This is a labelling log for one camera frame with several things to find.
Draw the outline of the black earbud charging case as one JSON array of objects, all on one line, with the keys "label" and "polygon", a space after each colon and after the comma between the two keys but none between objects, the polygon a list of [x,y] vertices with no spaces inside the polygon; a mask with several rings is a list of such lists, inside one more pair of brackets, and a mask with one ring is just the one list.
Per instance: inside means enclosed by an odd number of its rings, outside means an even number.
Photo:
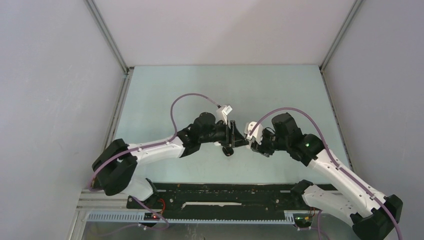
[{"label": "black earbud charging case", "polygon": [[232,147],[222,147],[222,152],[226,157],[230,157],[234,154],[234,150]]}]

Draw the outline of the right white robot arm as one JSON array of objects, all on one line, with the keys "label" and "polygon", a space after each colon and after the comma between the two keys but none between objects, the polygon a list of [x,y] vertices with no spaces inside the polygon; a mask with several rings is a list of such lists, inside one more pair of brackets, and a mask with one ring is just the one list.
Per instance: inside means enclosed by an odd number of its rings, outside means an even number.
[{"label": "right white robot arm", "polygon": [[291,204],[297,209],[317,208],[350,226],[361,240],[384,240],[392,231],[403,239],[399,222],[403,201],[385,195],[366,183],[341,162],[325,143],[322,134],[304,134],[288,113],[274,116],[272,130],[259,121],[246,124],[244,129],[248,147],[269,157],[285,151],[292,159],[320,174],[339,194],[328,193],[318,185],[302,180],[291,190]]}]

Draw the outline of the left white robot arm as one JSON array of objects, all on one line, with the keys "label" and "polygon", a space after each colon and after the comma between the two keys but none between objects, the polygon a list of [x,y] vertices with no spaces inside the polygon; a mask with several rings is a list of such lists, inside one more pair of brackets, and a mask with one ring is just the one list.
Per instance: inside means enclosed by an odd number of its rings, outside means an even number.
[{"label": "left white robot arm", "polygon": [[92,189],[107,196],[126,194],[138,199],[145,208],[158,202],[154,184],[143,176],[144,166],[166,159],[184,158],[200,150],[202,144],[222,146],[228,156],[234,148],[248,145],[235,121],[216,120],[209,112],[201,113],[176,136],[148,143],[128,144],[115,139],[92,164],[95,177]]}]

